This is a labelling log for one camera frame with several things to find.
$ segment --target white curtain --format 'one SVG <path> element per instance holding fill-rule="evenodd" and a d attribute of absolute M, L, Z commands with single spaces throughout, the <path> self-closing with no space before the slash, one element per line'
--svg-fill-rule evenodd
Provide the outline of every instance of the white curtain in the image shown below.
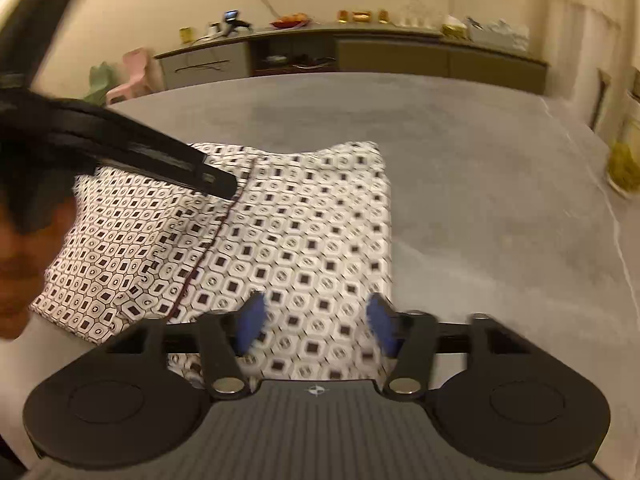
<path fill-rule="evenodd" d="M 587 124 L 598 101 L 599 70 L 610 78 L 604 112 L 613 104 L 612 95 L 624 86 L 622 80 L 628 79 L 630 55 L 626 51 L 632 48 L 634 40 L 634 23 L 629 19 L 629 6 L 633 4 L 633 0 L 548 2 L 544 46 L 545 59 L 550 63 L 548 93 L 565 99 Z M 607 127 L 609 130 L 614 127 L 611 120 L 600 125 L 600 129 Z"/>

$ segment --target folded cloth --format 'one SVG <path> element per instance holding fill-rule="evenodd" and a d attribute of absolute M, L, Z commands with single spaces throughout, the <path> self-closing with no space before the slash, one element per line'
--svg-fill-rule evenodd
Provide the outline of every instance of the folded cloth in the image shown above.
<path fill-rule="evenodd" d="M 194 146 L 246 189 L 169 322 L 233 310 L 263 290 L 268 320 L 239 360 L 245 373 L 378 377 L 365 317 L 372 291 L 390 293 L 388 181 L 377 146 L 287 155 Z M 79 177 L 76 195 L 78 220 L 32 308 L 95 343 L 168 314 L 232 205 L 113 168 Z M 190 380 L 199 375 L 197 356 L 174 354 L 169 364 Z"/>

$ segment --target green chair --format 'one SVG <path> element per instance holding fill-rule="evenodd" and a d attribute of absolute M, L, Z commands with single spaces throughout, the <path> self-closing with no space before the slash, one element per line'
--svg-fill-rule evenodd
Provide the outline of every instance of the green chair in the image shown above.
<path fill-rule="evenodd" d="M 89 70 L 90 90 L 84 101 L 104 106 L 107 102 L 107 92 L 117 85 L 115 72 L 106 62 L 102 62 L 100 66 L 92 66 Z"/>

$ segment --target circular pad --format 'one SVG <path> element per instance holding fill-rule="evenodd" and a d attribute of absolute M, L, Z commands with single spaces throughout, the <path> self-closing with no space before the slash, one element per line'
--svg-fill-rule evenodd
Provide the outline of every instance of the circular pad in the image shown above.
<path fill-rule="evenodd" d="M 120 362 L 78 360 L 28 397 L 24 426 L 42 454 L 83 469 L 121 468 L 166 453 L 196 429 L 202 390 L 138 356 L 108 357 Z"/>
<path fill-rule="evenodd" d="M 436 393 L 444 437 L 478 462 L 547 472 L 592 460 L 609 428 L 599 389 L 563 364 L 496 355 Z"/>

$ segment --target blue gripper pad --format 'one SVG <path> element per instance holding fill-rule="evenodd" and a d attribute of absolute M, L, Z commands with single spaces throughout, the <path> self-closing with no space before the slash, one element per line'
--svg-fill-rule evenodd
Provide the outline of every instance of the blue gripper pad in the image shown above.
<path fill-rule="evenodd" d="M 236 348 L 237 355 L 244 355 L 251 343 L 260 335 L 267 319 L 264 295 L 252 294 L 246 303 L 236 312 Z"/>
<path fill-rule="evenodd" d="M 369 298 L 366 312 L 369 328 L 376 336 L 383 354 L 397 357 L 402 343 L 396 338 L 395 311 L 391 305 L 382 295 L 375 293 Z"/>

